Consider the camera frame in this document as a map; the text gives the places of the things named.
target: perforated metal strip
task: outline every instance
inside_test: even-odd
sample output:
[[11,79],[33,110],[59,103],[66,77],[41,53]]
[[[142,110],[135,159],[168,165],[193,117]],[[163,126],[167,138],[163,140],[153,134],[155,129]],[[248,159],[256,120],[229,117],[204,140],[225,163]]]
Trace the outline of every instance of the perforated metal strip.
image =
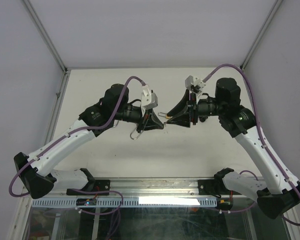
[[[185,207],[195,207],[195,208],[214,208],[217,206],[217,199],[215,197],[197,197],[196,198],[200,205],[173,205],[173,204],[139,204],[138,197],[125,198],[123,200],[122,208],[185,208]],[[32,207],[35,208],[75,208],[76,198],[52,198],[44,197],[40,199],[35,199],[32,202]],[[79,206],[80,208],[115,208],[119,206],[121,198],[115,197],[101,197],[96,201],[94,206]]]

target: black cable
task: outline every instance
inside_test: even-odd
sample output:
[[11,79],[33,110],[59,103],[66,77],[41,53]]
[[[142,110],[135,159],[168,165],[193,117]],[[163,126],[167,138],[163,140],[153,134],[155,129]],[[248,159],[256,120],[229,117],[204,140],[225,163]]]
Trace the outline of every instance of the black cable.
[[135,102],[141,102],[140,99],[135,99],[135,100],[132,100],[131,102],[129,102],[128,104],[134,104]]

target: robotic arm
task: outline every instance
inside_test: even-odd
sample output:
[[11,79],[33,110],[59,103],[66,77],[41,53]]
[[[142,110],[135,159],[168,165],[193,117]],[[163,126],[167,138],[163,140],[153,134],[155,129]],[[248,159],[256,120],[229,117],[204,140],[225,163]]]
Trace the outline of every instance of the robotic arm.
[[[257,202],[260,209],[271,219],[296,206],[300,199],[291,182],[300,192],[299,179],[285,166],[266,138],[260,140],[254,114],[240,105],[241,89],[233,78],[221,78],[216,83],[215,97],[203,92],[204,79],[189,76],[185,80],[186,91],[182,100],[167,113],[166,124],[190,127],[209,116],[218,116],[219,122],[231,137],[246,150],[259,171],[262,181],[242,176],[233,169],[225,168],[214,175],[215,191],[231,190]],[[272,160],[266,147],[273,153],[287,178]]]
[[102,129],[94,128],[105,125],[110,119],[123,89],[124,85],[122,84],[111,86],[98,103],[82,112],[73,125],[56,140],[29,155],[20,152],[14,157],[17,171],[29,164],[29,160],[32,160],[32,163],[22,171],[20,178],[33,199],[45,196],[52,189],[92,191],[95,187],[95,179],[87,169],[61,171],[54,170],[54,167],[75,149],[112,128],[115,120],[137,124],[136,131],[138,133],[164,128],[153,111],[153,108],[158,106],[158,98],[146,84],[142,86],[140,106],[128,103],[129,89],[126,88],[110,124]]

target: white table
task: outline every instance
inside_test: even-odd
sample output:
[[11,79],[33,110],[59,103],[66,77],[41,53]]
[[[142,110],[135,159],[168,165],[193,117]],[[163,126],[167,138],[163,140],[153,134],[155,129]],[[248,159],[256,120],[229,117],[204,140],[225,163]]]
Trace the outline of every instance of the white table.
[[[54,136],[58,136],[87,107],[97,103],[115,83],[124,84],[128,77],[138,76],[158,96],[158,112],[168,112],[182,98],[189,75],[204,78],[213,68],[135,68],[72,70]],[[214,97],[219,78],[234,78],[241,87],[241,103],[251,109],[242,77],[234,69],[223,68],[209,81],[205,90]],[[141,97],[141,85],[133,80],[129,100]],[[185,128],[167,125],[164,130],[144,132],[131,140],[134,123],[120,122],[98,138],[86,143],[61,161],[56,169],[87,168],[94,177],[168,178],[212,177],[225,167],[237,172],[250,170],[260,176],[244,149],[219,124],[218,117]]]

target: white strip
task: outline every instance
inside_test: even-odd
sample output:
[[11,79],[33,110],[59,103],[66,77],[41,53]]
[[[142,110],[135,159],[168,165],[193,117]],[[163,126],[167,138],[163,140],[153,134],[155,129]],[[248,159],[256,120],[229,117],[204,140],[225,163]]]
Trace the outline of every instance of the white strip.
[[158,196],[141,196],[139,204],[166,204],[166,205],[183,205],[183,206],[199,206],[200,203],[196,198],[182,197],[158,197]]

